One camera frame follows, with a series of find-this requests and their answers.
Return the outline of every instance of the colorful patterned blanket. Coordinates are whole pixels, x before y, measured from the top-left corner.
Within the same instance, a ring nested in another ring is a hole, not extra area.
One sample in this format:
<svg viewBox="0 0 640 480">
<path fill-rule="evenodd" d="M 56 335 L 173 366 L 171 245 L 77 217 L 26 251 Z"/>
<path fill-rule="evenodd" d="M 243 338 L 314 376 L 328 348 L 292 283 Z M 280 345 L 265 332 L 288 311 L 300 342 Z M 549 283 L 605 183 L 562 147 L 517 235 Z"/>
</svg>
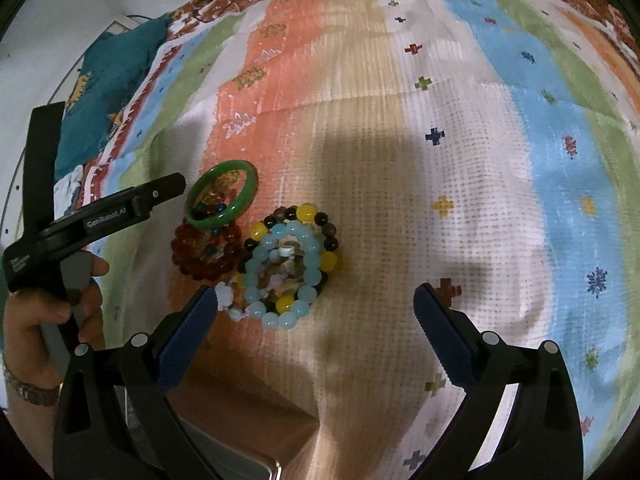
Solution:
<svg viewBox="0 0 640 480">
<path fill-rule="evenodd" d="M 309 479 L 408 478 L 463 392 L 412 314 L 437 286 L 510 344 L 558 342 L 585 474 L 640 404 L 637 45 L 604 0 L 193 0 L 105 150 L 87 203 L 245 158 L 243 229 L 313 202 L 342 269 L 290 332 L 220 316 L 194 361 L 318 416 Z M 97 242 L 108 343 L 200 285 L 171 261 L 182 204 Z M 509 390 L 477 463 L 497 445 Z"/>
</svg>

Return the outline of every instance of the blue bead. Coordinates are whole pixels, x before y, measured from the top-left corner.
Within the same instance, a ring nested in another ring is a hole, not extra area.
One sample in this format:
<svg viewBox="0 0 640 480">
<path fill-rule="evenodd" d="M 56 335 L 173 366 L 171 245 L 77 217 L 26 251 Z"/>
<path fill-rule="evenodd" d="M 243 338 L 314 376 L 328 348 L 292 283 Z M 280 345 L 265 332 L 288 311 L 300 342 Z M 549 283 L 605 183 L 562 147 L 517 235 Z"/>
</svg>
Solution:
<svg viewBox="0 0 640 480">
<path fill-rule="evenodd" d="M 265 249 L 273 249 L 278 243 L 278 240 L 271 233 L 265 234 L 262 238 L 260 238 L 260 245 L 262 245 Z"/>
<path fill-rule="evenodd" d="M 289 307 L 296 317 L 305 317 L 309 313 L 309 304 L 301 300 L 296 300 Z"/>
<path fill-rule="evenodd" d="M 319 253 L 321 248 L 322 244 L 315 236 L 305 238 L 302 242 L 302 249 L 305 253 Z"/>
<path fill-rule="evenodd" d="M 246 270 L 246 272 L 250 272 L 251 274 L 258 274 L 262 270 L 262 264 L 255 258 L 251 258 L 247 263 L 244 264 L 244 270 Z"/>
<path fill-rule="evenodd" d="M 247 303 L 253 303 L 254 301 L 260 301 L 262 297 L 260 290 L 254 286 L 248 286 L 244 291 L 244 299 Z"/>
<path fill-rule="evenodd" d="M 286 236 L 287 226 L 284 224 L 276 224 L 271 228 L 271 233 L 276 237 L 276 240 L 280 240 Z"/>
<path fill-rule="evenodd" d="M 280 317 L 278 318 L 278 324 L 287 330 L 291 330 L 295 327 L 297 322 L 298 318 L 293 312 L 284 312 L 280 314 Z"/>
<path fill-rule="evenodd" d="M 229 317 L 235 322 L 238 322 L 242 319 L 242 310 L 240 310 L 239 308 L 236 308 L 236 307 L 230 308 L 228 310 L 228 313 L 229 313 Z"/>
<path fill-rule="evenodd" d="M 302 258 L 302 263 L 305 264 L 307 269 L 317 269 L 320 267 L 320 254 L 318 253 L 307 253 Z"/>
<path fill-rule="evenodd" d="M 302 229 L 298 230 L 298 240 L 300 240 L 302 242 L 303 240 L 306 240 L 307 238 L 312 236 L 313 233 L 314 232 L 311 230 L 311 228 L 309 226 L 303 225 Z"/>
<path fill-rule="evenodd" d="M 244 286 L 258 286 L 258 275 L 252 272 L 248 272 L 242 278 L 242 284 Z"/>
<path fill-rule="evenodd" d="M 272 251 L 269 251 L 269 261 L 272 264 L 277 264 L 280 262 L 280 251 L 277 249 L 274 249 Z"/>
<path fill-rule="evenodd" d="M 249 314 L 249 316 L 262 319 L 262 316 L 267 313 L 267 308 L 264 306 L 263 302 L 255 301 L 246 308 L 246 312 L 247 314 Z"/>
<path fill-rule="evenodd" d="M 266 259 L 269 256 L 269 250 L 265 246 L 258 245 L 254 249 L 254 252 L 252 253 L 252 256 L 253 256 L 252 259 L 258 260 L 259 262 L 264 262 L 264 261 L 266 261 Z"/>
<path fill-rule="evenodd" d="M 307 269 L 302 275 L 302 279 L 305 280 L 307 285 L 317 285 L 322 280 L 322 274 L 318 269 Z"/>
<path fill-rule="evenodd" d="M 275 312 L 267 312 L 264 316 L 262 316 L 262 326 L 265 328 L 277 328 L 278 314 L 276 314 Z"/>
<path fill-rule="evenodd" d="M 287 234 L 291 236 L 298 236 L 298 231 L 302 229 L 302 224 L 297 220 L 291 220 L 287 224 Z"/>
<path fill-rule="evenodd" d="M 298 289 L 298 299 L 305 303 L 312 303 L 317 296 L 318 292 L 312 286 L 302 285 Z"/>
</svg>

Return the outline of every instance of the finger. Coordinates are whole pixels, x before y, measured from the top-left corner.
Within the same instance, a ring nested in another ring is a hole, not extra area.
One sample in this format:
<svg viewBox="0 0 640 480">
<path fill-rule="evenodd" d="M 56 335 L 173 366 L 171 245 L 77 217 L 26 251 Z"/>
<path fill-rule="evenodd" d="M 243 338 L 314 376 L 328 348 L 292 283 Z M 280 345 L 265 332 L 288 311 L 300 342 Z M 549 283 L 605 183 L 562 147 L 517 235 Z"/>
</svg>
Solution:
<svg viewBox="0 0 640 480">
<path fill-rule="evenodd" d="M 94 254 L 94 262 L 91 268 L 91 275 L 104 276 L 107 272 L 109 272 L 109 264 L 107 263 L 107 261 Z"/>
<path fill-rule="evenodd" d="M 41 289 L 20 290 L 9 298 L 4 313 L 11 330 L 21 332 L 45 323 L 64 323 L 71 306 Z"/>
<path fill-rule="evenodd" d="M 91 317 L 84 320 L 80 331 L 78 332 L 78 341 L 81 343 L 90 343 L 102 336 L 102 311 L 95 312 Z"/>
<path fill-rule="evenodd" d="M 82 306 L 84 315 L 87 317 L 91 316 L 94 312 L 100 310 L 101 304 L 102 293 L 100 287 L 92 280 L 91 285 L 86 288 L 80 297 L 80 305 Z"/>
</svg>

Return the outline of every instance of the teal fabric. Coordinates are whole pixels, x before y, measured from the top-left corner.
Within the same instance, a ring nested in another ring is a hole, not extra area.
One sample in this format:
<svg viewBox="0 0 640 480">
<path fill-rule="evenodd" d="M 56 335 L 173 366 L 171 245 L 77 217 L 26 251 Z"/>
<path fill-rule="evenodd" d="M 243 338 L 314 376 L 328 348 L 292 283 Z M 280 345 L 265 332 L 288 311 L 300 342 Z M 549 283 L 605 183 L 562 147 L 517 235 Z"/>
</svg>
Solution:
<svg viewBox="0 0 640 480">
<path fill-rule="evenodd" d="M 144 80 L 169 21 L 166 14 L 123 34 L 104 32 L 89 47 L 62 121 L 56 182 L 106 145 L 114 117 Z"/>
</svg>

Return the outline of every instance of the metal watch band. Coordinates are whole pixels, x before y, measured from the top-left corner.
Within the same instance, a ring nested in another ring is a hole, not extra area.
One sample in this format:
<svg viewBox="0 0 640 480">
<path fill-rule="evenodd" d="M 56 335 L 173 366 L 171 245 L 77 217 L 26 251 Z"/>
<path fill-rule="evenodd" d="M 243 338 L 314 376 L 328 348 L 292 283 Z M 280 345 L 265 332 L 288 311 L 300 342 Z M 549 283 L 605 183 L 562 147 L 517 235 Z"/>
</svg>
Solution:
<svg viewBox="0 0 640 480">
<path fill-rule="evenodd" d="M 11 373 L 4 364 L 4 383 L 11 388 L 22 400 L 26 400 L 36 406 L 54 406 L 60 396 L 60 387 L 45 390 L 34 384 L 23 383 Z"/>
</svg>

